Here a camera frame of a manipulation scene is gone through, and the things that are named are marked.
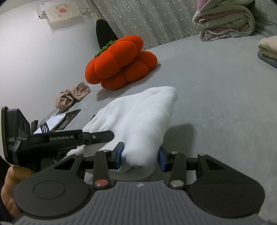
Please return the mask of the person's left hand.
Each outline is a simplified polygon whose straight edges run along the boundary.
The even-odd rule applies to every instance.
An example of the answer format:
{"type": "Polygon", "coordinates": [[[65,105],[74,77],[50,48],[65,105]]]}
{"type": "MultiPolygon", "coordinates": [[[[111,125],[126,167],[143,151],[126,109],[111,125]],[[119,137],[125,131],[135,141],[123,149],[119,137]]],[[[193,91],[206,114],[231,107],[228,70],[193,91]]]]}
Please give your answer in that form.
{"type": "Polygon", "coordinates": [[[15,187],[32,174],[34,174],[34,171],[29,168],[14,165],[10,166],[7,171],[4,185],[1,189],[1,199],[12,218],[16,218],[21,214],[13,197],[15,187]]]}

